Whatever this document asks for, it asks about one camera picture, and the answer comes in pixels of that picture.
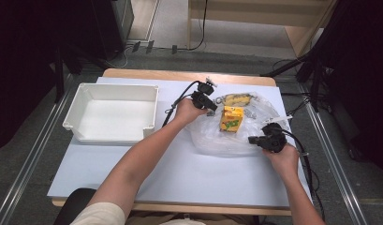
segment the clear plastic bag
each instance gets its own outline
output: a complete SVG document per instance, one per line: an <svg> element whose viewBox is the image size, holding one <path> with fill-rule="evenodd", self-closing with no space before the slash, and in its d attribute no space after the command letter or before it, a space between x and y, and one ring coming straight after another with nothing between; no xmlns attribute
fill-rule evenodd
<svg viewBox="0 0 383 225"><path fill-rule="evenodd" d="M220 131L219 128L226 96L218 97L215 100L217 110L214 115L202 115L186 127L191 132L192 141L201 154L226 158L255 155L259 147L250 144L248 137L264 135L261 129L266 124L263 122L279 116L270 101L257 93L231 95L248 95L250 97L250 101L246 105L242 102L235 102L232 105L243 105L244 111L243 121L236 133ZM288 130L284 121L280 121L278 124Z"/></svg>

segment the yellow box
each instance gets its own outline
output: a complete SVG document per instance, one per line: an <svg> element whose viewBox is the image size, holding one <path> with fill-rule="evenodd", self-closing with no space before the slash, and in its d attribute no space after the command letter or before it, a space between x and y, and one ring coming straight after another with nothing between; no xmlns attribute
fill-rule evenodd
<svg viewBox="0 0 383 225"><path fill-rule="evenodd" d="M225 106L220 120L220 131L237 132L243 120L242 107Z"/></svg>

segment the white plastic bin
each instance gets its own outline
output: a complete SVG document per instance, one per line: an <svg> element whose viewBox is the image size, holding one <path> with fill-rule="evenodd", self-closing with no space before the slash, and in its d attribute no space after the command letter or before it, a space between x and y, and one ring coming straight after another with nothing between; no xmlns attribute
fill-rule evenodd
<svg viewBox="0 0 383 225"><path fill-rule="evenodd" d="M158 86L81 83L63 127L82 142L136 143L155 130Z"/></svg>

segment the black chair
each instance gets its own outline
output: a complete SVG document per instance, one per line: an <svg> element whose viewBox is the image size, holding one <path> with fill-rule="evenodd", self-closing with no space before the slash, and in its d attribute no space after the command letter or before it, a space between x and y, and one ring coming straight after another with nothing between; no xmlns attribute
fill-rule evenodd
<svg viewBox="0 0 383 225"><path fill-rule="evenodd" d="M96 190L91 188L78 188L74 190L66 200L54 221L54 225L68 225L86 207Z"/></svg>

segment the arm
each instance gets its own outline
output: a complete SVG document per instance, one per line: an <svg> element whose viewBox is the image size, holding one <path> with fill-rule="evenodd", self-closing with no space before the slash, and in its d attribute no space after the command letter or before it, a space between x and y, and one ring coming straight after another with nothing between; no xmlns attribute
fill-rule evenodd
<svg viewBox="0 0 383 225"><path fill-rule="evenodd" d="M115 203L121 207L127 218L140 185L154 169L170 143L180 130L206 112L195 108L191 99L183 99L178 104L172 121L136 143L124 154L98 188L88 206L93 203Z"/></svg>
<svg viewBox="0 0 383 225"><path fill-rule="evenodd" d="M270 159L273 168L284 181L290 204L292 220L295 225L325 224L311 204L298 176L299 152L290 144L279 153L263 149L263 154Z"/></svg>

